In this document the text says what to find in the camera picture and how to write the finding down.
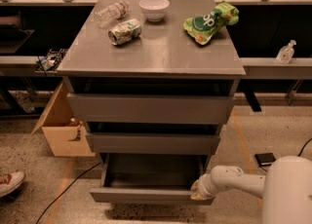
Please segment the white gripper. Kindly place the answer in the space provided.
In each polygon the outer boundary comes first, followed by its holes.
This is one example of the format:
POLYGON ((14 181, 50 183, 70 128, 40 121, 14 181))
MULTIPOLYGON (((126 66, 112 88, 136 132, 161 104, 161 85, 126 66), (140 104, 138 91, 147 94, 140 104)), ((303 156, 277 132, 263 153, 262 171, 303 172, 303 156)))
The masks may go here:
POLYGON ((204 201, 205 199, 212 199, 215 197, 211 187, 213 186, 211 176, 203 174, 191 186, 191 191, 198 191, 191 195, 193 201, 204 201))

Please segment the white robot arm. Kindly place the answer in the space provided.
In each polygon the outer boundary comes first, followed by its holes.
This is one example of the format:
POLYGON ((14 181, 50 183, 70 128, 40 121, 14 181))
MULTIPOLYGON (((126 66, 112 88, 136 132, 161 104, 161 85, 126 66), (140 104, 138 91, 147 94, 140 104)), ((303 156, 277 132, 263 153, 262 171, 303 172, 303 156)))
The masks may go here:
POLYGON ((297 156, 276 160, 266 175, 216 166, 191 186, 191 199, 213 199, 238 189, 262 199, 261 224, 312 224, 312 162, 297 156))

